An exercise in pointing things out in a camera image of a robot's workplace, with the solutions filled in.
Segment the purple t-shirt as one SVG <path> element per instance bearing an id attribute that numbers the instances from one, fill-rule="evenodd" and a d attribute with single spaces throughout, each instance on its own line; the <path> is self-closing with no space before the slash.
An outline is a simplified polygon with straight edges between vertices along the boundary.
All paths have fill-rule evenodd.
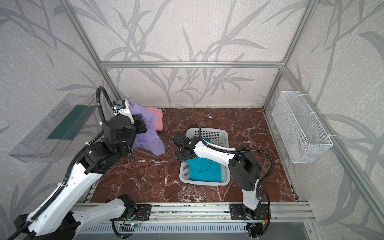
<path id="1" fill-rule="evenodd" d="M 165 153 L 165 145 L 156 131 L 153 121 L 157 119 L 147 108 L 136 103 L 130 103 L 130 111 L 132 115 L 140 115 L 147 127 L 147 132 L 139 134 L 136 137 L 133 149 L 143 148 L 152 152 L 155 156 L 160 156 Z"/>

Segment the grey plastic laundry basket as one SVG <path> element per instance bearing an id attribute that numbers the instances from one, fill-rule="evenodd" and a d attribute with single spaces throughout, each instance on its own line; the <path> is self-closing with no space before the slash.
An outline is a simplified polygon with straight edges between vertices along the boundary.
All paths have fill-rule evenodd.
<path id="1" fill-rule="evenodd" d="M 209 143 L 229 147 L 228 133 L 224 130 L 202 128 L 201 136 Z M 191 185 L 226 186 L 230 181 L 230 171 L 227 164 L 208 158 L 194 158 L 181 163 L 180 180 Z"/>

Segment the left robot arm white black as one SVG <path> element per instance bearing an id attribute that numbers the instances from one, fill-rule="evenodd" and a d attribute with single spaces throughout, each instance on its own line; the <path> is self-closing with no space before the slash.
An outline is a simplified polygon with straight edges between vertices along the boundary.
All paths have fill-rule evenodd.
<path id="1" fill-rule="evenodd" d="M 17 217 L 17 230 L 9 238 L 24 233 L 27 240 L 72 240 L 102 222 L 133 217 L 137 206 L 126 194 L 85 211 L 72 211 L 72 207 L 103 174 L 132 153 L 137 134 L 146 131 L 139 115 L 116 115 L 103 122 L 103 130 L 70 162 L 55 192 L 29 215 Z"/>

